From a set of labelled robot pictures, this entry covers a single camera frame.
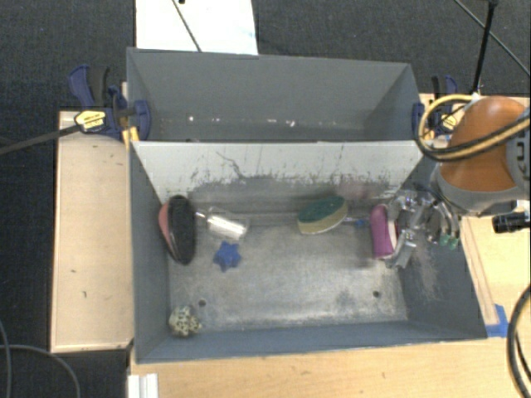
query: blue object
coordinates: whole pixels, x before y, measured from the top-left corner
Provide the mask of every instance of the blue object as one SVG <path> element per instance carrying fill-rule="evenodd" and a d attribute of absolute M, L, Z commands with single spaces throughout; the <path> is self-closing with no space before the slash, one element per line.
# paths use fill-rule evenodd
<path fill-rule="evenodd" d="M 231 245 L 223 241 L 219 250 L 214 255 L 214 262 L 222 268 L 225 273 L 230 268 L 236 268 L 241 260 L 238 254 L 238 244 Z"/>
<path fill-rule="evenodd" d="M 100 97 L 107 92 L 112 99 L 113 107 L 99 108 L 106 115 L 106 126 L 98 132 L 116 140 L 122 139 L 124 127 L 119 124 L 119 118 L 128 117 L 129 125 L 134 125 L 139 129 L 140 140 L 145 140 L 149 136 L 151 128 L 151 113 L 149 112 L 148 103 L 145 100 L 136 100 L 134 109 L 128 109 L 127 100 L 120 92 L 116 85 L 112 85 L 105 90 L 105 77 L 107 70 L 96 70 L 92 77 L 90 76 L 90 67 L 88 65 L 77 66 L 68 75 L 68 86 L 70 92 L 80 101 L 82 109 L 89 109 L 100 106 L 98 103 L 103 102 Z"/>
<path fill-rule="evenodd" d="M 368 218 L 361 218 L 354 222 L 354 227 L 356 227 L 357 229 L 365 229 L 370 226 L 371 226 L 371 222 L 369 221 Z"/>
<path fill-rule="evenodd" d="M 498 314 L 499 323 L 485 326 L 487 335 L 489 335 L 489 337 L 507 337 L 509 321 L 507 320 L 507 316 L 505 315 L 504 307 L 495 303 L 494 308 L 496 309 L 496 313 Z"/>
<path fill-rule="evenodd" d="M 457 82 L 450 76 L 445 75 L 445 95 L 454 95 L 457 93 Z M 436 100 L 439 99 L 440 93 L 436 90 Z M 424 114 L 426 107 L 421 102 L 415 103 L 413 105 L 412 111 L 412 128 L 413 132 L 416 132 L 418 129 L 418 123 L 421 120 L 422 115 Z M 431 119 L 428 119 L 428 123 L 431 125 L 435 136 L 440 136 L 443 134 L 449 134 L 452 132 L 451 129 L 448 129 L 442 122 L 441 118 L 443 114 L 449 114 L 452 111 L 451 104 L 445 104 L 439 109 L 433 111 L 431 114 Z"/>

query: white paper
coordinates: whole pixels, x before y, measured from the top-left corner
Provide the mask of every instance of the white paper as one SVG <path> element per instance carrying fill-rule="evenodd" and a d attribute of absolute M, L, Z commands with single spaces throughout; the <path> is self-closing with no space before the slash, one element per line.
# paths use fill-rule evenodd
<path fill-rule="evenodd" d="M 257 55 L 251 0 L 175 0 L 202 51 Z M 172 0 L 136 0 L 136 46 L 195 51 Z"/>

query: blue tape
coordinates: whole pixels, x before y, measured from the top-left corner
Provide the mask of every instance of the blue tape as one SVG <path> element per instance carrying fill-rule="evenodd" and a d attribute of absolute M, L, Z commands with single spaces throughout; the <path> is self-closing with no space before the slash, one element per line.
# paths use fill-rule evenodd
<path fill-rule="evenodd" d="M 509 321 L 507 320 L 507 316 L 505 315 L 504 307 L 495 303 L 494 308 L 496 310 L 496 313 L 498 314 L 499 323 L 485 326 L 487 335 L 489 337 L 507 337 Z"/>

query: blue star-shaped toy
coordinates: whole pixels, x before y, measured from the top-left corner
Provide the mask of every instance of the blue star-shaped toy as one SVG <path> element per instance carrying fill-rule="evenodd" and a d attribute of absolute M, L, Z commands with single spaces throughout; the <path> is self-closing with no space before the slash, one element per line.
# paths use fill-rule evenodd
<path fill-rule="evenodd" d="M 219 250 L 214 255 L 214 262 L 219 264 L 222 272 L 225 273 L 230 268 L 235 268 L 241 260 L 241 255 L 238 254 L 238 244 L 231 245 L 223 241 Z"/>

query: wooden table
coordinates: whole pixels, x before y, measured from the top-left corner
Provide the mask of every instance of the wooden table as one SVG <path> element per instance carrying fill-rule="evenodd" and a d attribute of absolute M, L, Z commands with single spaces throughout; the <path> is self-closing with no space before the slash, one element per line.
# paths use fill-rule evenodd
<path fill-rule="evenodd" d="M 63 127 L 71 122 L 71 114 L 61 118 Z M 106 138 L 89 143 L 75 134 L 62 138 L 59 148 L 51 350 L 124 348 L 133 337 L 124 147 Z M 84 177 L 72 169 L 79 161 Z M 97 197 L 101 206 L 95 210 L 90 203 Z M 114 230 L 97 226 L 103 211 L 114 213 Z M 529 232 L 495 235 L 489 218 L 466 219 L 462 228 L 478 287 L 486 289 L 486 282 L 509 317 L 529 284 Z M 484 313 L 492 311 L 488 306 Z M 501 338 L 142 366 L 131 361 L 130 372 L 158 373 L 161 398 L 518 396 Z"/>

